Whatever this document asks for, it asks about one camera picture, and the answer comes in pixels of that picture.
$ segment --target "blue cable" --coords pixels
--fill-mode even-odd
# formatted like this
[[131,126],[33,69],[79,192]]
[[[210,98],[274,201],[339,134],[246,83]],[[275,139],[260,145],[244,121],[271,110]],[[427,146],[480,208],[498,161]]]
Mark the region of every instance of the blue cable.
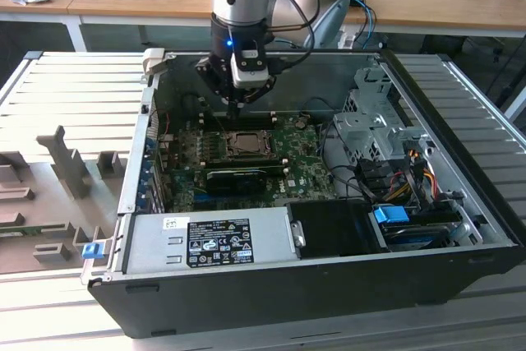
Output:
[[372,35],[372,16],[371,16],[371,10],[369,9],[369,7],[366,6],[366,4],[364,2],[362,2],[361,0],[354,0],[356,3],[358,3],[360,6],[363,7],[363,9],[366,11],[367,13],[367,17],[369,18],[369,33],[367,35],[367,38],[365,40],[365,42],[363,43],[363,46],[362,46],[362,49],[365,49],[365,47],[367,46],[367,43],[369,42],[369,39],[371,38],[371,35]]

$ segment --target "desk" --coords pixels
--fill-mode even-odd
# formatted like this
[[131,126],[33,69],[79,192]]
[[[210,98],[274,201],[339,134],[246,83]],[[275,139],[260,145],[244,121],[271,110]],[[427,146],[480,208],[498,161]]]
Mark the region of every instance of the desk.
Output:
[[367,0],[367,4],[376,11],[376,31],[385,33],[501,37],[526,33],[526,0]]
[[[377,32],[522,37],[526,0],[367,0],[377,14]],[[86,51],[80,25],[210,26],[210,0],[52,0],[19,7],[0,0],[0,20],[63,23],[76,51]],[[364,21],[352,9],[345,29]]]

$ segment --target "green circuit board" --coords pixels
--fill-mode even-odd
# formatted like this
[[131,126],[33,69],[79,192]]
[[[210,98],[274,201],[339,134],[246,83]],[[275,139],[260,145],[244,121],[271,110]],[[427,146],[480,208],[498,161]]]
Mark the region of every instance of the green circuit board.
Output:
[[[321,158],[317,155],[319,136],[312,125],[299,124],[298,117],[278,117],[273,130],[258,131],[265,137],[264,150],[269,157],[288,160],[288,174],[266,179],[265,191],[250,196],[209,196],[206,175],[210,172],[202,162],[203,141],[218,147],[209,155],[228,160],[225,131],[203,132],[198,125],[187,123],[174,134],[178,165],[169,172],[173,196],[173,212],[199,210],[235,210],[284,206],[290,201],[334,199],[335,189]],[[238,136],[255,133],[235,131]]]

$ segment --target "power supply label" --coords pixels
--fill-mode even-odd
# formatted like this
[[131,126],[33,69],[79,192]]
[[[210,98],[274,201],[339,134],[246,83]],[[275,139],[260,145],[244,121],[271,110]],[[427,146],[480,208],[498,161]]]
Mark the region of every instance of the power supply label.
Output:
[[248,219],[188,223],[190,267],[252,263],[254,250]]

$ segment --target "blue latch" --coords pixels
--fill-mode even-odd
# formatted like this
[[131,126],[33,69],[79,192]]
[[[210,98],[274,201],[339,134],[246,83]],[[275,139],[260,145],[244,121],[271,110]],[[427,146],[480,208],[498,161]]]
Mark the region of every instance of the blue latch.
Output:
[[82,249],[84,259],[104,258],[104,242],[88,242]]
[[145,145],[147,150],[154,150],[157,146],[157,143],[151,137],[145,138]]
[[386,222],[391,224],[393,222],[409,222],[408,213],[402,206],[381,206],[374,211],[376,222],[381,224]]

